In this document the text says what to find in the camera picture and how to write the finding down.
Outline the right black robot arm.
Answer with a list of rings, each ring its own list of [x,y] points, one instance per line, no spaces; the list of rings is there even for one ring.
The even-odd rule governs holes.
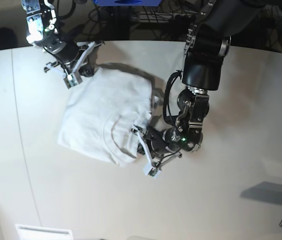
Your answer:
[[[79,24],[69,32],[63,32],[63,20],[73,15],[77,5],[84,5],[85,0],[73,0],[70,11],[59,15],[59,6],[52,0],[23,0],[21,5],[26,12],[27,36],[29,44],[42,48],[56,59],[53,66],[60,65],[65,74],[69,74],[79,58],[86,50],[78,46],[75,37],[82,33],[83,24]]]

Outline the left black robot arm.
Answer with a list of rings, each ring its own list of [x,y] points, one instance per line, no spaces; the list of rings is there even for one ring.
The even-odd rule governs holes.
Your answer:
[[[170,128],[158,131],[148,125],[141,132],[138,153],[163,160],[183,150],[199,149],[209,91],[221,80],[224,58],[232,36],[242,31],[267,5],[265,0],[206,0],[188,29],[182,70],[169,77],[162,116]]]

